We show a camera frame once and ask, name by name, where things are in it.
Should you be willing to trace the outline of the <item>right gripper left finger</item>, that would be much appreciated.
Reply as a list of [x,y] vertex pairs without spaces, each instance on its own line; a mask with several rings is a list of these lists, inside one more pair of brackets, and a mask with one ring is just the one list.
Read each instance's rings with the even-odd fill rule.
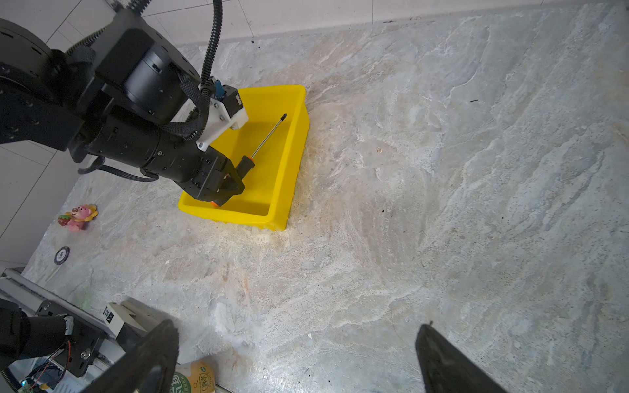
[[179,357],[179,332],[170,319],[157,325],[85,392],[168,392]]

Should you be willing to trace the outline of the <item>black orange handled screwdriver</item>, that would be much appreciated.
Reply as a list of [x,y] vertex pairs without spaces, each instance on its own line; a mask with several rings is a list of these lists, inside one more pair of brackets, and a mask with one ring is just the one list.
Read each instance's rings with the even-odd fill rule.
[[260,152],[260,150],[262,149],[262,147],[265,146],[265,144],[268,142],[268,140],[271,138],[271,136],[274,134],[275,130],[278,129],[278,127],[283,123],[283,121],[285,121],[285,119],[287,118],[287,113],[284,113],[281,118],[279,119],[279,121],[276,123],[276,125],[271,129],[271,131],[267,134],[267,136],[265,137],[265,139],[260,143],[260,145],[257,147],[257,149],[252,153],[252,155],[250,156],[243,156],[242,160],[240,160],[240,162],[235,166],[243,166],[246,169],[246,174],[244,175],[244,177],[242,179],[245,178],[245,176],[255,167],[255,162],[254,162],[254,158],[256,157],[256,155]]

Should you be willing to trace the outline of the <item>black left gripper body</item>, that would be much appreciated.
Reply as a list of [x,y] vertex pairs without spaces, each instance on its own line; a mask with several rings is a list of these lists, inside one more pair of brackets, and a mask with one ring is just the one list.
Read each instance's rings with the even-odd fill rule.
[[234,195],[228,175],[232,168],[229,158],[214,148],[204,152],[193,148],[178,158],[175,183],[197,201],[219,204]]

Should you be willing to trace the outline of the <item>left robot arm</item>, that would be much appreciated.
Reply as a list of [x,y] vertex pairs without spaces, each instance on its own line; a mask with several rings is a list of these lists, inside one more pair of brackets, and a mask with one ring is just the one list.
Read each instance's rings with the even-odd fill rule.
[[27,29],[1,23],[1,141],[32,141],[91,171],[117,175],[111,162],[139,170],[137,180],[168,178],[193,199],[222,206],[244,191],[250,160],[234,164],[212,143],[247,123],[239,91],[211,71],[223,4],[213,4],[201,70],[143,19],[132,1],[104,28],[66,51]]

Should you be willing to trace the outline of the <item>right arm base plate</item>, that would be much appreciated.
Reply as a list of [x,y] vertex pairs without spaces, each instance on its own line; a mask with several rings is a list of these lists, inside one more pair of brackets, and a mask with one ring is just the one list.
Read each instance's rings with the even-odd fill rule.
[[98,357],[101,344],[107,338],[106,332],[54,301],[44,301],[36,316],[45,319],[42,335],[46,354],[50,355],[58,347],[66,349],[58,357],[61,366],[67,366],[67,372],[75,377],[83,377]]

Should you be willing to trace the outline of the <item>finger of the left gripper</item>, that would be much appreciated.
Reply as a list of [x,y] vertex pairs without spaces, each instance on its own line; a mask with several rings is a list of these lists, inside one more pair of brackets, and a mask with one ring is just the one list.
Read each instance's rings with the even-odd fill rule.
[[224,206],[232,197],[242,194],[245,188],[242,178],[245,174],[246,169],[243,166],[231,168],[224,174],[211,197],[211,204]]

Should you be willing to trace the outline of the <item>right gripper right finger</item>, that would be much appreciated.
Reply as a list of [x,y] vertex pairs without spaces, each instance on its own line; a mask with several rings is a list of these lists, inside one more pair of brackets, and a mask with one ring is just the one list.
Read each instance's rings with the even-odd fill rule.
[[425,391],[499,392],[506,390],[459,351],[432,325],[422,324],[415,350]]

